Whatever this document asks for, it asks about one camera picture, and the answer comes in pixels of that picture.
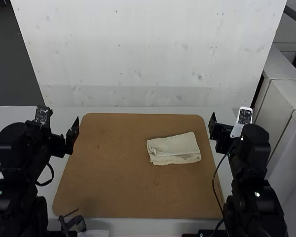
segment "white table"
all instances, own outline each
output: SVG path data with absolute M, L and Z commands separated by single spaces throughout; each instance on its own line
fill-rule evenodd
M 208 133 L 208 121 L 212 112 L 215 112 L 218 122 L 234 125 L 235 116 L 231 108 L 199 108 L 199 107 L 56 107 L 51 117 L 51 130 L 55 134 L 66 134 L 75 118 L 80 121 L 87 113 L 142 113 L 142 114 L 195 114 L 203 117 Z M 0 131 L 7 125 L 17 122 L 32 120 L 35 115 L 35 107 L 0 107 Z M 215 152 L 215 141 L 210 140 L 215 164 L 222 158 Z M 60 224 L 52 211 L 52 204 L 56 191 L 64 172 L 68 156 L 63 159 L 52 157 L 50 164 L 55 170 L 55 178 L 46 187 L 38 187 L 38 195 L 47 200 L 49 230 L 59 230 Z M 227 159 L 221 164 L 218 177 L 220 179 L 224 198 L 231 193 L 232 175 Z M 43 182 L 50 178 L 49 169 L 45 169 L 39 181 Z M 133 235 L 168 235 L 181 236 L 183 233 L 197 233 L 199 229 L 213 229 L 215 220 L 181 220 L 181 219 L 131 219 L 131 218 L 86 218 L 87 228 L 109 230 L 110 236 L 133 236 Z

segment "concrete wall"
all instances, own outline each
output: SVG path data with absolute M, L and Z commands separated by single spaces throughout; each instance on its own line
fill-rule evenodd
M 248 106 L 285 3 L 12 0 L 50 106 Z

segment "black bracket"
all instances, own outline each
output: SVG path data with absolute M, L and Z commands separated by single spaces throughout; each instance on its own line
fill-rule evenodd
M 234 138 L 230 137 L 233 126 L 218 123 L 215 112 L 212 113 L 208 123 L 209 139 L 216 140 L 215 150 L 217 153 L 226 154 L 232 145 Z

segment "brown cork mat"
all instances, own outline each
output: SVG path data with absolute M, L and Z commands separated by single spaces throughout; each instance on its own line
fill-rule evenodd
M 202 160 L 156 166 L 146 141 L 193 131 Z M 83 117 L 53 203 L 84 217 L 219 219 L 215 170 L 204 119 L 198 115 L 99 114 Z M 216 177 L 216 192 L 222 199 Z

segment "beige towel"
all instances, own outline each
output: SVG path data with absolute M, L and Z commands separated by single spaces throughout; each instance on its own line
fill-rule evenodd
M 201 160 L 193 132 L 147 141 L 150 162 L 154 165 L 187 164 Z

